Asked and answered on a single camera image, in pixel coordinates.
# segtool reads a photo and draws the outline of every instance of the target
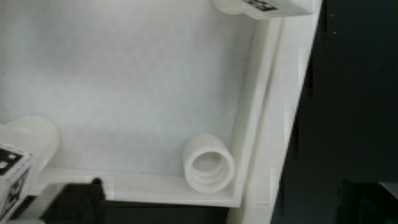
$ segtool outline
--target black object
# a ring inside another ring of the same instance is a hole
[[[398,224],[398,199],[379,183],[352,184],[340,189],[338,224]]]
[[[47,224],[97,224],[104,201],[100,179],[91,184],[68,184],[41,216]]]

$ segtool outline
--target white plastic container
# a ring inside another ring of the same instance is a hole
[[[203,0],[0,4],[0,121],[40,114],[63,135],[31,194],[100,177],[111,200],[240,207],[281,20],[228,16]],[[200,133],[235,160],[216,193],[185,180]]]
[[[25,116],[0,125],[0,224],[8,223],[31,193],[59,140],[57,128],[38,116]]]
[[[253,19],[303,16],[317,11],[311,0],[214,0],[214,4],[226,14],[246,14]]]

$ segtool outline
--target white surface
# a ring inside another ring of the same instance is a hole
[[[246,196],[230,224],[271,223],[322,1],[315,3],[313,16],[283,19]]]
[[[57,122],[54,166],[182,176],[189,137],[232,142],[255,21],[207,0],[4,4],[2,119]]]
[[[201,193],[219,192],[235,176],[235,161],[221,139],[200,134],[187,142],[184,150],[185,179]]]

